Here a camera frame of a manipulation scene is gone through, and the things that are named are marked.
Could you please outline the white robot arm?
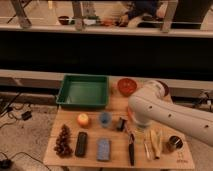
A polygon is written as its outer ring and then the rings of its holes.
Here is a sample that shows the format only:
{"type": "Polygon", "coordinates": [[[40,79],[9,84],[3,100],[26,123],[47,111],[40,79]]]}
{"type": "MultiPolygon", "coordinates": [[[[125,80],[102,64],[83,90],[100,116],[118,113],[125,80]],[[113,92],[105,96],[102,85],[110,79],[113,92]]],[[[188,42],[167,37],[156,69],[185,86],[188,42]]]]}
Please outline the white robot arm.
{"type": "Polygon", "coordinates": [[[213,147],[213,113],[164,101],[168,94],[165,83],[146,81],[128,99],[133,121],[148,126],[155,120],[213,147]]]}

